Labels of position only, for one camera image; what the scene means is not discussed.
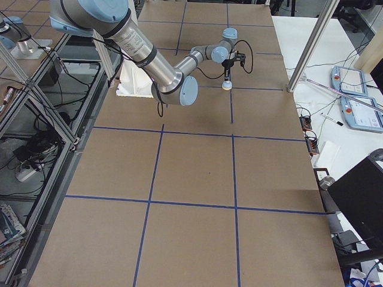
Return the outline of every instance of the computer monitor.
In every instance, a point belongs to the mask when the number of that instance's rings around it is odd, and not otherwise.
[[[383,247],[383,169],[370,156],[329,187],[329,193],[369,248]]]

